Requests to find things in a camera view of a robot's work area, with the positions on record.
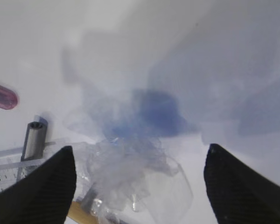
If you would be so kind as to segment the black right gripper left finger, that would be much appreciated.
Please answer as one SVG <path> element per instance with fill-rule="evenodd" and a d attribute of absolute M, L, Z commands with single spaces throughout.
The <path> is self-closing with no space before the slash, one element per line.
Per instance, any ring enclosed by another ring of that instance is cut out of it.
<path fill-rule="evenodd" d="M 76 191 L 71 146 L 0 193 L 0 224 L 63 224 Z"/>

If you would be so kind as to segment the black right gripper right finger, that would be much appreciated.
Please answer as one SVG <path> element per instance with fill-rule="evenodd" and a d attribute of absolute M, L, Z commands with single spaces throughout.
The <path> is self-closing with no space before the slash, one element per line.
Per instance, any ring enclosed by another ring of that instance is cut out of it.
<path fill-rule="evenodd" d="M 280 186 L 219 144 L 210 144 L 203 176 L 219 224 L 280 224 Z"/>

